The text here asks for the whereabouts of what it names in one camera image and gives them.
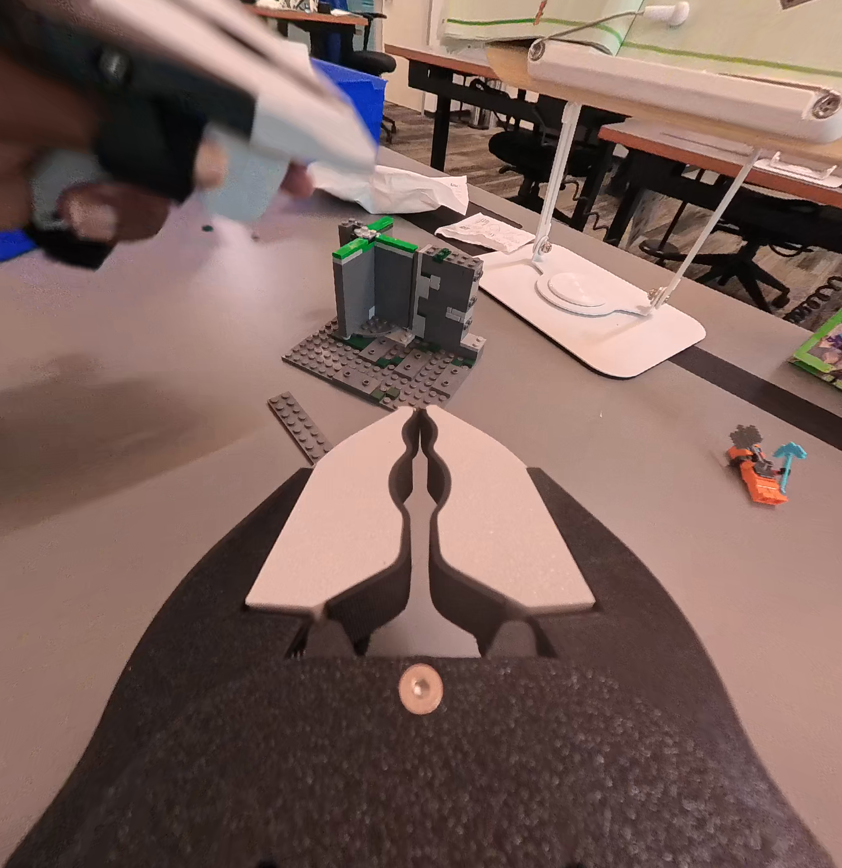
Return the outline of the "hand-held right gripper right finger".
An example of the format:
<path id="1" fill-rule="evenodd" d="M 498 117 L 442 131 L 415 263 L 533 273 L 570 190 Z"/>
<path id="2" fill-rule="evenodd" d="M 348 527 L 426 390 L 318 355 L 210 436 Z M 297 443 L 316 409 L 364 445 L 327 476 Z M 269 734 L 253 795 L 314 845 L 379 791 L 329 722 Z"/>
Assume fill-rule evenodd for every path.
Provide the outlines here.
<path id="1" fill-rule="evenodd" d="M 429 585 L 437 612 L 486 655 L 507 623 L 537 638 L 538 620 L 585 613 L 596 599 L 530 468 L 499 441 L 432 406 L 425 410 Z"/>

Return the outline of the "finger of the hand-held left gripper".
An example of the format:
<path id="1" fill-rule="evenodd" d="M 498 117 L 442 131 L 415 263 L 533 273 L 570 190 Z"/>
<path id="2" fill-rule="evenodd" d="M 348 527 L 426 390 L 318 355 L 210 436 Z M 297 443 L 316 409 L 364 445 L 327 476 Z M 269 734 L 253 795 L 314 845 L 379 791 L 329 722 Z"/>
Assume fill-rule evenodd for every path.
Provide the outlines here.
<path id="1" fill-rule="evenodd" d="M 111 23 L 159 57 L 177 61 L 201 73 L 192 62 L 201 59 L 194 38 L 208 39 L 207 31 L 190 13 L 191 2 L 95 1 L 89 11 Z M 320 162 L 349 172 L 371 172 L 377 149 L 366 126 L 353 112 L 253 112 L 246 133 L 253 151 L 284 156 L 295 162 Z"/>
<path id="2" fill-rule="evenodd" d="M 308 49 L 273 33 L 239 2 L 191 2 L 207 31 L 194 38 L 201 79 L 190 87 L 195 112 L 353 112 L 312 63 Z"/>

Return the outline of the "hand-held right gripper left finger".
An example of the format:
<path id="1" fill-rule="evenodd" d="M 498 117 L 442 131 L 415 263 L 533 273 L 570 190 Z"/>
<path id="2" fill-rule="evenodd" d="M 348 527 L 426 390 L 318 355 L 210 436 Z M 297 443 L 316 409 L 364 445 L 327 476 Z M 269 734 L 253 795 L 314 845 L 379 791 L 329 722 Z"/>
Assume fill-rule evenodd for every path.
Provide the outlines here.
<path id="1" fill-rule="evenodd" d="M 395 620 L 412 584 L 412 464 L 419 412 L 395 410 L 318 461 L 245 598 L 248 609 L 337 623 L 355 655 Z"/>

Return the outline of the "long grey brick plate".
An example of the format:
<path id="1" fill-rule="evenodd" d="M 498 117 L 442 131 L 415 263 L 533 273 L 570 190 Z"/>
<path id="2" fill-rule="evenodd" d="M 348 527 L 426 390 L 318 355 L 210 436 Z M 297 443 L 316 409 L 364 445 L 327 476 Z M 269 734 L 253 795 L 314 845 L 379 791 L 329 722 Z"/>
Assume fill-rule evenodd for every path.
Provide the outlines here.
<path id="1" fill-rule="evenodd" d="M 291 392 L 271 397 L 267 406 L 310 465 L 315 465 L 332 448 L 322 429 Z"/>

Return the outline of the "grey green brick model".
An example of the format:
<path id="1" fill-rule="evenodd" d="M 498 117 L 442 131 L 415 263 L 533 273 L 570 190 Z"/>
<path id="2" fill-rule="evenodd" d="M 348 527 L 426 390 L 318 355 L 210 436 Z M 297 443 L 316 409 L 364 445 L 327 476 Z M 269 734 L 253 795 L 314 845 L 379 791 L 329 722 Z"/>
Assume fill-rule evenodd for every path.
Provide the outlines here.
<path id="1" fill-rule="evenodd" d="M 483 262 L 393 235 L 394 219 L 339 225 L 336 316 L 283 361 L 386 410 L 445 406 L 481 359 L 470 331 Z"/>

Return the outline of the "grey desk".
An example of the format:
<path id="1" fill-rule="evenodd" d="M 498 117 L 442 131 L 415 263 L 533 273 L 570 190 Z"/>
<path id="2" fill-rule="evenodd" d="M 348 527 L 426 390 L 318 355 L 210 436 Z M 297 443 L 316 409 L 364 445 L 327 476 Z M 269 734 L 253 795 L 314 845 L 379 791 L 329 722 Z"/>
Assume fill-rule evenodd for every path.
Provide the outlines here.
<path id="1" fill-rule="evenodd" d="M 285 364 L 332 315 L 362 212 L 279 203 L 258 238 L 191 203 L 97 273 L 0 265 L 0 866 L 41 818 L 184 576 L 303 465 L 266 400 L 337 443 L 381 410 Z M 543 468 L 656 574 L 768 770 L 842 866 L 842 451 L 677 367 L 600 376 L 482 296 L 449 411 Z M 788 502 L 726 455 L 795 442 Z"/>

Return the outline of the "person's left hand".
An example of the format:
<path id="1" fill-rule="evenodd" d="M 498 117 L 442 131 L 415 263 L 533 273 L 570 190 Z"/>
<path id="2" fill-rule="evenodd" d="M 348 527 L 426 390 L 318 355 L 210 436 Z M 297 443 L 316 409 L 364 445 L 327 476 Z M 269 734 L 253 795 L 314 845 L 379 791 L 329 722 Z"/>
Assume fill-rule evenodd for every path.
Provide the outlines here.
<path id="1" fill-rule="evenodd" d="M 54 149 L 89 152 L 100 120 L 94 100 L 0 48 L 0 231 L 29 222 L 36 162 Z M 154 193 L 112 181 L 67 189 L 57 206 L 73 235 L 107 244 L 154 237 L 172 209 Z"/>

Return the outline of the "wooden top table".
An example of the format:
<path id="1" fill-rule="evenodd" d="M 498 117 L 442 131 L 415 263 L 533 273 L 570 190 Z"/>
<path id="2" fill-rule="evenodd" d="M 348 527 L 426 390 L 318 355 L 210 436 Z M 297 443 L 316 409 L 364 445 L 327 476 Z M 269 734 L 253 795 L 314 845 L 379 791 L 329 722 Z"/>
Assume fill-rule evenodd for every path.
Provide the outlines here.
<path id="1" fill-rule="evenodd" d="M 698 142 L 695 135 L 636 120 L 607 125 L 600 138 L 629 151 L 620 207 L 604 236 L 619 246 L 645 192 L 714 211 L 749 161 L 749 149 L 726 141 Z M 842 169 L 837 169 L 842 176 Z M 842 188 L 823 189 L 754 167 L 722 214 L 779 233 L 785 241 L 842 255 Z"/>
<path id="2" fill-rule="evenodd" d="M 253 14 L 276 21 L 281 36 L 288 36 L 288 27 L 293 25 L 305 33 L 310 42 L 310 53 L 314 59 L 332 62 L 350 68 L 354 56 L 353 41 L 358 28 L 369 25 L 366 16 L 350 12 L 309 12 L 299 9 L 271 8 L 246 3 Z"/>
<path id="3" fill-rule="evenodd" d="M 408 85 L 411 89 L 436 96 L 430 166 L 445 170 L 452 103 L 505 114 L 510 96 L 493 89 L 489 81 L 499 83 L 486 62 L 472 61 L 446 54 L 433 47 L 415 48 L 386 43 L 386 53 L 408 62 Z"/>

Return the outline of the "black office chair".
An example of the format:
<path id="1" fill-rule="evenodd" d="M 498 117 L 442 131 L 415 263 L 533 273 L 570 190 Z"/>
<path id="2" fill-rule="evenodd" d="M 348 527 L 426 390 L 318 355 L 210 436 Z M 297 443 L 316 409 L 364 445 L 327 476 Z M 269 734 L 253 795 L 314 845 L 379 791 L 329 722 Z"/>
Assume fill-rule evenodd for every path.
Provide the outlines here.
<path id="1" fill-rule="evenodd" d="M 763 247 L 779 248 L 784 258 L 797 256 L 806 248 L 785 241 L 779 233 L 762 231 L 754 226 L 723 223 L 716 229 L 741 238 L 742 244 L 731 253 L 697 255 L 692 265 L 706 271 L 695 277 L 695 282 L 720 289 L 735 280 L 759 309 L 769 313 L 783 309 L 790 301 L 790 289 L 759 266 L 755 257 Z"/>
<path id="2" fill-rule="evenodd" d="M 544 204 L 541 188 L 549 181 L 565 106 L 564 101 L 541 94 L 535 103 L 533 129 L 516 124 L 489 141 L 490 153 L 503 164 L 500 173 L 512 171 L 523 179 L 511 201 L 534 212 Z"/>
<path id="3" fill-rule="evenodd" d="M 366 72 L 371 75 L 382 77 L 386 81 L 386 76 L 396 69 L 396 61 L 393 57 L 383 52 L 376 51 L 356 51 L 354 52 L 349 63 L 345 66 L 355 71 Z M 397 133 L 397 125 L 393 119 L 383 113 L 381 137 L 388 144 L 392 144 Z"/>

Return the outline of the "crumpled white paper bag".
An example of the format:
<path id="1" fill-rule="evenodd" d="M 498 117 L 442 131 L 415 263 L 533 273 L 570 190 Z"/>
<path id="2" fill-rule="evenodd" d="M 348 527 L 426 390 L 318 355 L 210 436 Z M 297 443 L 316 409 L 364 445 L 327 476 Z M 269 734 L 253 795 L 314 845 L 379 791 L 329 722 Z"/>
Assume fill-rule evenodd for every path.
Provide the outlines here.
<path id="1" fill-rule="evenodd" d="M 371 173 L 348 173 L 323 163 L 308 168 L 314 187 L 341 201 L 360 205 L 374 214 L 432 212 L 446 208 L 465 216 L 469 191 L 464 176 L 427 176 L 377 166 Z"/>

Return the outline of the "white book stand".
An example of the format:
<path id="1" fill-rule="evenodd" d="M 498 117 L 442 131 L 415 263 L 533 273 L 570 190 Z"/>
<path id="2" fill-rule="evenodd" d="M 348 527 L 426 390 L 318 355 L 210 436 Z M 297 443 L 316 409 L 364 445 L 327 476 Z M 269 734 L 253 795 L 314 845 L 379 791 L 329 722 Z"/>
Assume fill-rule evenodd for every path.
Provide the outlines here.
<path id="1" fill-rule="evenodd" d="M 657 2 L 639 15 L 677 25 L 688 2 Z M 488 48 L 503 81 L 566 103 L 549 190 L 530 251 L 494 254 L 482 288 L 567 353 L 600 374 L 631 378 L 705 338 L 703 326 L 669 298 L 754 162 L 774 151 L 828 159 L 842 146 L 842 81 L 741 74 L 610 54 L 571 39 L 575 28 L 533 39 L 511 53 Z M 678 271 L 644 291 L 550 239 L 557 192 L 582 108 L 669 124 L 749 149 L 749 161 L 712 211 Z"/>

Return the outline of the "small white paper packet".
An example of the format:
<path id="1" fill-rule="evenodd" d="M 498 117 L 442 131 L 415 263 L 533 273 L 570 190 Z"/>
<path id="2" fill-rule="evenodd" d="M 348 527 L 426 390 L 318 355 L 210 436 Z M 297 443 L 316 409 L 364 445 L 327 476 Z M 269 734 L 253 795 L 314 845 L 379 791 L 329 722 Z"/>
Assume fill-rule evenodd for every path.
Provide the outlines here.
<path id="1" fill-rule="evenodd" d="M 527 245 L 532 247 L 535 243 L 533 233 L 481 212 L 466 216 L 457 223 L 440 226 L 435 234 L 506 255 L 513 254 Z"/>

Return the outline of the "orange brick minifigure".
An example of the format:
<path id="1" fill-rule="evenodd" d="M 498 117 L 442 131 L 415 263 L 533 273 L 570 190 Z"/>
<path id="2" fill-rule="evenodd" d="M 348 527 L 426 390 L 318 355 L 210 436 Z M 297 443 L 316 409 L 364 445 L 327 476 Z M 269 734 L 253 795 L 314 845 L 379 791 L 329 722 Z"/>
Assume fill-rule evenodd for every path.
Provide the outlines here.
<path id="1" fill-rule="evenodd" d="M 763 436 L 754 425 L 737 425 L 729 438 L 729 466 L 740 474 L 752 502 L 769 507 L 786 504 L 793 464 L 807 458 L 806 450 L 789 442 L 769 456 L 762 449 Z"/>

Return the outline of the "green brick set box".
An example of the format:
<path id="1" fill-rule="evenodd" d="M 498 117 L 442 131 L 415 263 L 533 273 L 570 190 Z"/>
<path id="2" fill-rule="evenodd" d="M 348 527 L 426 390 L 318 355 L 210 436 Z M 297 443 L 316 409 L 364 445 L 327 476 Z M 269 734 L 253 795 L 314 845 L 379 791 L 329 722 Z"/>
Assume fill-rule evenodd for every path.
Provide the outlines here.
<path id="1" fill-rule="evenodd" d="M 842 391 L 842 308 L 795 351 L 789 363 Z"/>

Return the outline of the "green instruction booklet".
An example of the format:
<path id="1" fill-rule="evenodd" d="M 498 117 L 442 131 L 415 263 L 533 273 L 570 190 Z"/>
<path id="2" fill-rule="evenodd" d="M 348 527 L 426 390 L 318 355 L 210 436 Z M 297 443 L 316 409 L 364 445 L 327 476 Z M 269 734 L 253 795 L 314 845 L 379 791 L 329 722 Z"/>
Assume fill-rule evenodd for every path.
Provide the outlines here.
<path id="1" fill-rule="evenodd" d="M 690 1 L 669 25 L 639 15 L 657 2 L 444 2 L 441 40 L 571 39 L 610 54 L 690 69 L 842 81 L 842 1 Z"/>

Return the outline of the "clear acrylic stand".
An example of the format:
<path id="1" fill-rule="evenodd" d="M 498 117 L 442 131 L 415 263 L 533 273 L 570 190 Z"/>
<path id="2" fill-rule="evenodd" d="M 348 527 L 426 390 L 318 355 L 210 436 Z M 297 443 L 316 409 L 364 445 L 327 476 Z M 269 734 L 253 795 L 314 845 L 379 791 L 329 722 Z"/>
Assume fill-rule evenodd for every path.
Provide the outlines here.
<path id="1" fill-rule="evenodd" d="M 779 151 L 770 157 L 758 159 L 754 162 L 753 167 L 771 175 L 793 179 L 823 189 L 842 188 L 842 176 L 837 174 L 837 166 L 811 168 L 806 165 L 785 161 Z"/>

